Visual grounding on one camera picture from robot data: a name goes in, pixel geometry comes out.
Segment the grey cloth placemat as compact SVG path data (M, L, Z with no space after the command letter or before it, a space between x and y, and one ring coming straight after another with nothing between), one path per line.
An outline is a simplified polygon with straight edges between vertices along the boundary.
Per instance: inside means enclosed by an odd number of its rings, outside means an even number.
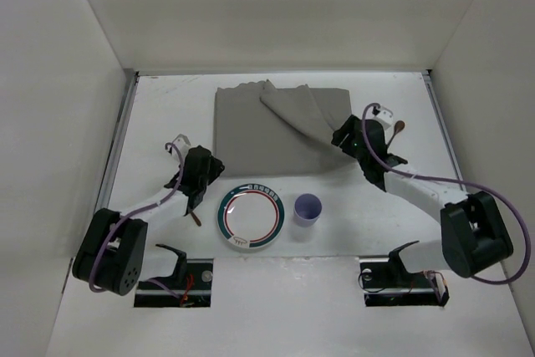
M352 114L349 91L271 81L220 88L215 95L214 152L226 177L302 176L352 163L331 143Z

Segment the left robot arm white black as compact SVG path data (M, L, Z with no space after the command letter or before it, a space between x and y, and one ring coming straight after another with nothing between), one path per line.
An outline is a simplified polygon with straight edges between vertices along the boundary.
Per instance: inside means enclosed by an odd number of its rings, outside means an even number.
M166 150L177 157L179 167L159 192L130 212L104 207L94 213L72 265L73 276L91 291L124 296L147 280L142 268L150 219L190 215L225 170L223 162L200 145L168 142Z

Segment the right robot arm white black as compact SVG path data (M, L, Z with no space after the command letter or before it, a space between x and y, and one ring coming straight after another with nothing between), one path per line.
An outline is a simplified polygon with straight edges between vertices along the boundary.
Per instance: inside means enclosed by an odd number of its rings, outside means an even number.
M406 243L389 254L407 273L451 270L462 278L509 258L513 253L495 198L488 191L467 193L417 178L406 160L388 152L382 124L351 115L331 143L357 160L366 180L392 196L409 202L433 218L441 237Z

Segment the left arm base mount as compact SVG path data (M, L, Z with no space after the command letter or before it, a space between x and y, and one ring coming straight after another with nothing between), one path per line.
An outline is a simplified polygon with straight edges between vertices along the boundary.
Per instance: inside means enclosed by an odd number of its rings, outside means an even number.
M187 261L184 278L156 278L141 282L135 290L133 307L138 309L203 309L211 307L213 259Z

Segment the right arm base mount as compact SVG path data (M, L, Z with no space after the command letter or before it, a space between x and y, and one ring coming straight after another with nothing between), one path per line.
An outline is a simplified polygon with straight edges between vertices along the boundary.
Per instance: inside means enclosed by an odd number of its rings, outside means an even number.
M439 307L450 300L446 279L437 271L407 273L388 258L359 262L358 283L366 307Z

